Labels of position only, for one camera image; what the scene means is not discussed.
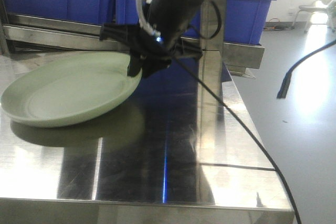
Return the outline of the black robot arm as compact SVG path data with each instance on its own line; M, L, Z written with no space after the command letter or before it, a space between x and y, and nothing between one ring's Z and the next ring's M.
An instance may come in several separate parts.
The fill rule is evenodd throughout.
M137 24L105 23L100 40L112 38L130 49L127 75L146 78L168 67L183 53L182 34L205 0L135 0Z

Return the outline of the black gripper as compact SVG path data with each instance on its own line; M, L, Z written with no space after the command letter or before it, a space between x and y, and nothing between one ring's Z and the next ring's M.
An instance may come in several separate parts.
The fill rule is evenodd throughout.
M199 46L179 38L172 49L165 47L163 39L149 35L138 24L117 25L105 23L100 28L100 40L112 39L130 49L127 76L135 77L142 68L142 77L166 69L174 58L195 58L202 56Z

